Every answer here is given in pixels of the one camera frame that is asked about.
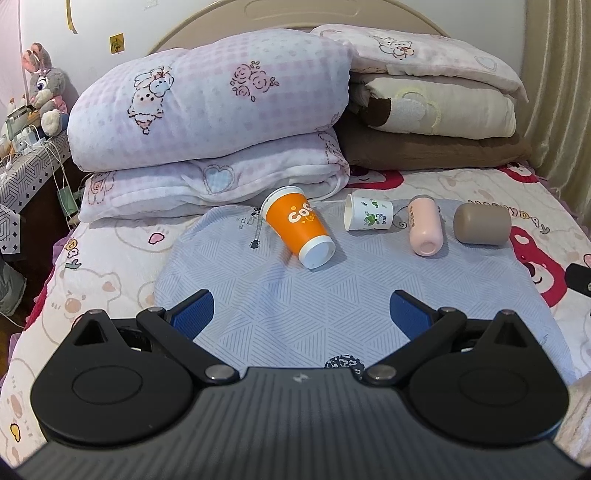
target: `headboard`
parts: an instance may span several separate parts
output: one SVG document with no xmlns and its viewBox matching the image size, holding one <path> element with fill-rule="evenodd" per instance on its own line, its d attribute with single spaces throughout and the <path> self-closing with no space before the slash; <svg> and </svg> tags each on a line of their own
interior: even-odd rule
<svg viewBox="0 0 591 480">
<path fill-rule="evenodd" d="M 309 31 L 330 23 L 448 36 L 428 18 L 397 0 L 220 0 L 190 16 L 149 53 L 176 47 L 195 48 L 263 28 Z"/>
</svg>

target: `green face mask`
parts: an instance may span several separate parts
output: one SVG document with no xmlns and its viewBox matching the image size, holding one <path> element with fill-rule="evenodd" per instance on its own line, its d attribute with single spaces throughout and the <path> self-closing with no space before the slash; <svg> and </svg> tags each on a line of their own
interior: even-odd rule
<svg viewBox="0 0 591 480">
<path fill-rule="evenodd" d="M 70 187 L 58 190 L 57 197 L 59 198 L 61 211 L 64 213 L 64 216 L 73 216 L 78 212 L 78 205 L 74 200 Z"/>
</svg>

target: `patterned tablecloth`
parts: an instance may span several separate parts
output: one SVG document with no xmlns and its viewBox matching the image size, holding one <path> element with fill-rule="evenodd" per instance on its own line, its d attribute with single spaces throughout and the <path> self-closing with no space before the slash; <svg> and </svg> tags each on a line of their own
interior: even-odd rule
<svg viewBox="0 0 591 480">
<path fill-rule="evenodd" d="M 70 158 L 70 144 L 66 132 L 49 140 L 57 147 L 60 161 Z M 33 198 L 53 170 L 59 167 L 53 155 L 44 149 L 21 155 L 12 162 L 5 178 L 0 177 L 0 253 L 21 252 L 21 210 Z"/>
</svg>

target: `screw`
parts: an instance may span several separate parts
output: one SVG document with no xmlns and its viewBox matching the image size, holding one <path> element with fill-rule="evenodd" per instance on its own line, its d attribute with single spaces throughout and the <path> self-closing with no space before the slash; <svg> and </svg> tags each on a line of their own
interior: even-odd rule
<svg viewBox="0 0 591 480">
<path fill-rule="evenodd" d="M 377 364 L 368 368 L 368 376 L 372 380 L 392 380 L 396 376 L 396 369 L 390 365 Z"/>
<path fill-rule="evenodd" d="M 148 310 L 149 312 L 155 313 L 159 317 L 164 316 L 164 313 L 166 312 L 166 310 L 164 310 L 163 307 L 148 307 L 146 310 Z"/>
<path fill-rule="evenodd" d="M 235 370 L 229 365 L 210 365 L 205 369 L 205 376 L 211 380 L 227 380 L 234 375 Z"/>
</svg>

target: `beige curtain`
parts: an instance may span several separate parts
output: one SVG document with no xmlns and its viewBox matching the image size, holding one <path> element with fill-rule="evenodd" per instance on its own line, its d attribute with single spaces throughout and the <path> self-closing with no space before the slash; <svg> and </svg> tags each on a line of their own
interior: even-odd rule
<svg viewBox="0 0 591 480">
<path fill-rule="evenodd" d="M 591 5 L 528 0 L 518 131 L 532 165 L 591 227 Z"/>
</svg>

